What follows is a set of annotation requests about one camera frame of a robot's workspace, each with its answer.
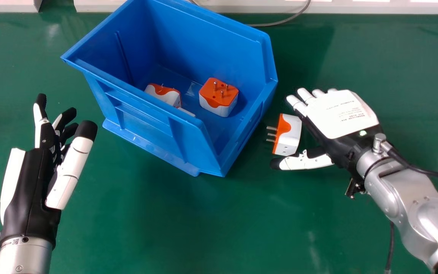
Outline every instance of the cable connector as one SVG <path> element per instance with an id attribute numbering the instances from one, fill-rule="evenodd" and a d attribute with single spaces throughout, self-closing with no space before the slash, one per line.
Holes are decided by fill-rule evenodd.
<path id="1" fill-rule="evenodd" d="M 268 142 L 273 142 L 273 154 L 280 156 L 290 156 L 295 154 L 300 143 L 300 134 L 302 132 L 302 121 L 299 117 L 281 113 L 278 118 L 277 127 L 266 127 L 268 136 L 275 139 L 266 139 Z"/>

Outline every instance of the robotic hand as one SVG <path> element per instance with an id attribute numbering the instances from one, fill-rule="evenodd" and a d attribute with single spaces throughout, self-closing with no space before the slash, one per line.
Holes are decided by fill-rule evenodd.
<path id="1" fill-rule="evenodd" d="M 301 88 L 297 94 L 300 99 L 289 95 L 287 103 L 321 147 L 274 158 L 271 167 L 294 170 L 335 164 L 348 170 L 346 195 L 370 195 L 398 227 L 405 248 L 438 274 L 438 192 L 427 176 L 438 173 L 401 157 L 386 140 L 375 113 L 354 92 L 330 89 L 311 94 Z"/>
<path id="2" fill-rule="evenodd" d="M 67 126 L 75 108 L 47 118 L 46 96 L 33 105 L 35 148 L 11 149 L 0 199 L 0 274 L 46 274 L 57 227 L 89 155 L 97 125 Z M 66 141 L 75 136 L 70 144 Z"/>

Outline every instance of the gray cable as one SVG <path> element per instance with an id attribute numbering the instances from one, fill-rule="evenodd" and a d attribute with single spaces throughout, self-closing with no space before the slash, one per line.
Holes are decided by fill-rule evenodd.
<path id="1" fill-rule="evenodd" d="M 194 0 L 189 0 L 192 4 L 197 5 L 198 4 L 194 1 Z M 307 0 L 307 2 L 305 3 L 304 7 L 302 7 L 301 10 L 299 10 L 297 13 L 295 13 L 294 15 L 280 20 L 280 21 L 276 21 L 276 22 L 271 22 L 271 23 L 261 23 L 261 24 L 248 24 L 248 26 L 251 27 L 271 27 L 271 26 L 277 26 L 283 23 L 287 23 L 289 21 L 292 21 L 293 19 L 297 18 L 300 14 L 302 14 L 310 5 L 310 3 L 312 2 L 312 0 Z"/>

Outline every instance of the storage container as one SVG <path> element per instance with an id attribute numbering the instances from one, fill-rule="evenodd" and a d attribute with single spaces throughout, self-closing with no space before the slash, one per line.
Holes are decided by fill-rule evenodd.
<path id="1" fill-rule="evenodd" d="M 183 0 L 129 0 L 62 59 L 84 74 L 104 128 L 193 176 L 226 175 L 278 82 L 266 33 Z M 226 118 L 200 107 L 210 77 L 240 91 Z M 143 92 L 149 83 L 179 90 L 196 117 Z"/>

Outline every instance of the blue plastic bin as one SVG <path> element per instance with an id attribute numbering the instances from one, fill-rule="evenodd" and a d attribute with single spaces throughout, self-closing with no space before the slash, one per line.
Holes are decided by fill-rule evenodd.
<path id="1" fill-rule="evenodd" d="M 183 0 L 128 0 L 62 59 L 84 74 L 104 128 L 193 176 L 226 175 L 278 82 L 266 33 Z M 229 117 L 200 107 L 210 77 L 240 91 Z M 196 117 L 144 93 L 148 83 L 179 90 Z"/>

